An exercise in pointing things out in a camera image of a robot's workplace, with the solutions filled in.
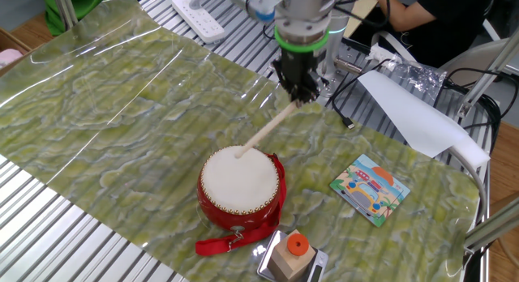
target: power strip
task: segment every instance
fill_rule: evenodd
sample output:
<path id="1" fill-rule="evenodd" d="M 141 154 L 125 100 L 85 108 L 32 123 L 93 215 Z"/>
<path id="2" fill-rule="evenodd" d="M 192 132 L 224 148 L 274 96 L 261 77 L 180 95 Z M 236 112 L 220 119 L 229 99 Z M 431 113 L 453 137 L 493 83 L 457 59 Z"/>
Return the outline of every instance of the power strip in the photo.
<path id="1" fill-rule="evenodd" d="M 191 0 L 172 0 L 173 8 L 195 31 L 196 35 L 207 44 L 225 38 L 224 28 L 204 8 L 191 9 L 189 2 Z"/>

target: orange knob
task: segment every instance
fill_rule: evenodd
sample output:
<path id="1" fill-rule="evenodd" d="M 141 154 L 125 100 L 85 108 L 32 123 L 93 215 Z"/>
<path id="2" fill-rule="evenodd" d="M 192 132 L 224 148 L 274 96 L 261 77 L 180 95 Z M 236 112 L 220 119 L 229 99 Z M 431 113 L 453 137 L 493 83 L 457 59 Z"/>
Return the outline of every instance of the orange knob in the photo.
<path id="1" fill-rule="evenodd" d="M 310 243 L 305 236 L 301 233 L 294 233 L 289 237 L 289 240 L 286 242 L 286 247 L 289 249 L 289 252 L 296 256 L 302 256 L 308 251 L 308 247 L 310 247 Z"/>

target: green marbled mat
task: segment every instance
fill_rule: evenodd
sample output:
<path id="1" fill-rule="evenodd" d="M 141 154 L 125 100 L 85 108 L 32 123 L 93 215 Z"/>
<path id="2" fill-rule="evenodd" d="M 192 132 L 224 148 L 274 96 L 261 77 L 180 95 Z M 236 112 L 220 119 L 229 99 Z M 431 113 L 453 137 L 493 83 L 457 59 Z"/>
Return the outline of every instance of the green marbled mat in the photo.
<path id="1" fill-rule="evenodd" d="M 0 79 L 0 153 L 192 282 L 257 281 L 259 249 L 201 258 L 226 235 L 195 185 L 218 148 L 245 143 L 288 104 L 276 86 L 160 28 L 136 0 L 105 0 Z M 318 104 L 260 146 L 288 188 L 280 230 L 329 255 L 326 281 L 458 281 L 478 202 L 469 177 Z M 410 189 L 380 228 L 328 184 L 365 153 Z"/>

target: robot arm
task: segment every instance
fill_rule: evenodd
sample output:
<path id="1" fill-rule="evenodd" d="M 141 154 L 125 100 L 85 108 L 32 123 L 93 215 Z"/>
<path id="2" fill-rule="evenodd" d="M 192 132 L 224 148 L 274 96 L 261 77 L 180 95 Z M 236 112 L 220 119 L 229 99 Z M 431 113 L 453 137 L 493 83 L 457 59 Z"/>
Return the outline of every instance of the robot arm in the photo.
<path id="1" fill-rule="evenodd" d="M 337 0 L 232 0 L 264 23 L 274 21 L 281 58 L 272 65 L 298 106 L 313 101 L 326 82 L 328 27 Z"/>

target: drumstick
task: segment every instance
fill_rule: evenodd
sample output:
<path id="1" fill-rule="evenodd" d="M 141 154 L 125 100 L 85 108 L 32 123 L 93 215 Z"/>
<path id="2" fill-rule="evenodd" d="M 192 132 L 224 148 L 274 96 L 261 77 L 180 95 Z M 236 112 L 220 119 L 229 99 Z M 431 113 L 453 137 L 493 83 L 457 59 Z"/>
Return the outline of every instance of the drumstick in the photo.
<path id="1" fill-rule="evenodd" d="M 290 113 L 292 113 L 297 108 L 295 101 L 291 102 L 290 105 L 286 106 L 284 110 L 281 111 L 273 120 L 271 120 L 267 125 L 265 125 L 263 128 L 261 128 L 258 133 L 256 133 L 254 136 L 252 136 L 245 145 L 234 154 L 236 158 L 242 157 L 245 152 L 247 152 L 249 149 L 254 147 L 256 144 L 258 144 L 261 139 L 263 139 L 272 129 L 274 129 L 283 119 L 285 119 Z"/>

